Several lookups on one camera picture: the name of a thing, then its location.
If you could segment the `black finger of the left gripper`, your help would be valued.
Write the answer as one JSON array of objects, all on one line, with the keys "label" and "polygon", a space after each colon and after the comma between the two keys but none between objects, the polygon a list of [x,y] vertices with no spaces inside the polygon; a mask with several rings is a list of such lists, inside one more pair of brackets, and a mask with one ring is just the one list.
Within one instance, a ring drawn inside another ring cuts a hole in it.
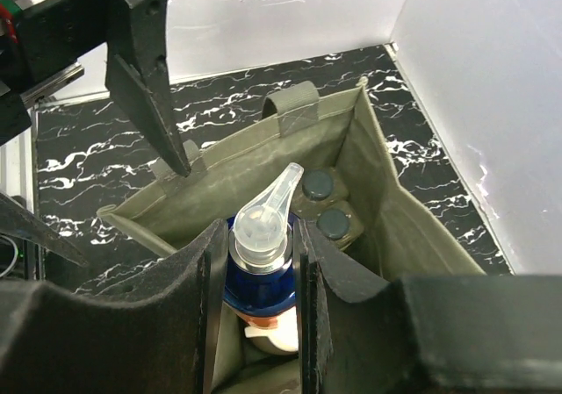
[{"label": "black finger of the left gripper", "polygon": [[3,192],[1,193],[1,233],[30,241],[77,266],[89,265],[76,246]]}]

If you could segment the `brown pump bottle white top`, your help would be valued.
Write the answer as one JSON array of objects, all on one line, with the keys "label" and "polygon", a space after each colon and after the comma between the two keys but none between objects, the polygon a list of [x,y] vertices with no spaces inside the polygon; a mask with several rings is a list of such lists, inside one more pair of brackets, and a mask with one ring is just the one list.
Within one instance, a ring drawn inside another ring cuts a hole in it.
[{"label": "brown pump bottle white top", "polygon": [[252,323],[244,329],[244,335],[258,349],[273,355],[291,355],[299,351],[296,309],[266,319],[263,325]]}]

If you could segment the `clear square bottle yellow liquid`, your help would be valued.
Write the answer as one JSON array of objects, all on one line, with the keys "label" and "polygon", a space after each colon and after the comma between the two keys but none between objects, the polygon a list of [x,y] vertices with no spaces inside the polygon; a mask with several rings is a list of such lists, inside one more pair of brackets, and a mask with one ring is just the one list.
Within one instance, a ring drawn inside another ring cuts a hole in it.
[{"label": "clear square bottle yellow liquid", "polygon": [[364,224],[349,202],[339,201],[330,205],[316,219],[319,231],[340,250],[345,251],[363,233]]}]

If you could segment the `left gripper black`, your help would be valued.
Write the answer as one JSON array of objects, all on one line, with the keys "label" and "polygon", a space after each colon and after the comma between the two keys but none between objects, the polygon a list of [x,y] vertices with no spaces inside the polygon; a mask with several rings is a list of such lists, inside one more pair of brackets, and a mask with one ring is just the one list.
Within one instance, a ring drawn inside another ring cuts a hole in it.
[{"label": "left gripper black", "polygon": [[105,86],[159,157],[180,176],[191,166],[173,118],[166,62],[168,0],[1,0],[1,141],[31,127],[23,95],[101,45]]}]

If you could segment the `dark blue orange pump bottle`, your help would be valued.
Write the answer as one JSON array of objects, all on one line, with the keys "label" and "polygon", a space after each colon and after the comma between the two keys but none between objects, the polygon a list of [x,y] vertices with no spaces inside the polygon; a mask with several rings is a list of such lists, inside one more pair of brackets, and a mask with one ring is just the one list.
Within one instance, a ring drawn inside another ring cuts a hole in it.
[{"label": "dark blue orange pump bottle", "polygon": [[291,162],[228,223],[224,301],[249,326],[273,329],[296,304],[291,202],[304,168]]}]

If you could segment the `right gripper black left finger pad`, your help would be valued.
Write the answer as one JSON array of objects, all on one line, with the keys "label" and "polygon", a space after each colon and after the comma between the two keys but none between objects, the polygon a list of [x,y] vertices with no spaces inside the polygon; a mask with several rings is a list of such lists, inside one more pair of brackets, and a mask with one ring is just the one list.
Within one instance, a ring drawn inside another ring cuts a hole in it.
[{"label": "right gripper black left finger pad", "polygon": [[48,282],[1,285],[4,393],[207,393],[227,222],[94,297]]}]

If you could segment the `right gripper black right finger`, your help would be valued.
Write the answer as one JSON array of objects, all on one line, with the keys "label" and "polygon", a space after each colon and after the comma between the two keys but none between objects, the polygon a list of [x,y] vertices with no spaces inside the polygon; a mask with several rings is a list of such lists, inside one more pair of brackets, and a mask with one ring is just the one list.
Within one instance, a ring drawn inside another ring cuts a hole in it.
[{"label": "right gripper black right finger", "polygon": [[387,282],[293,228],[305,393],[558,393],[559,276]]}]

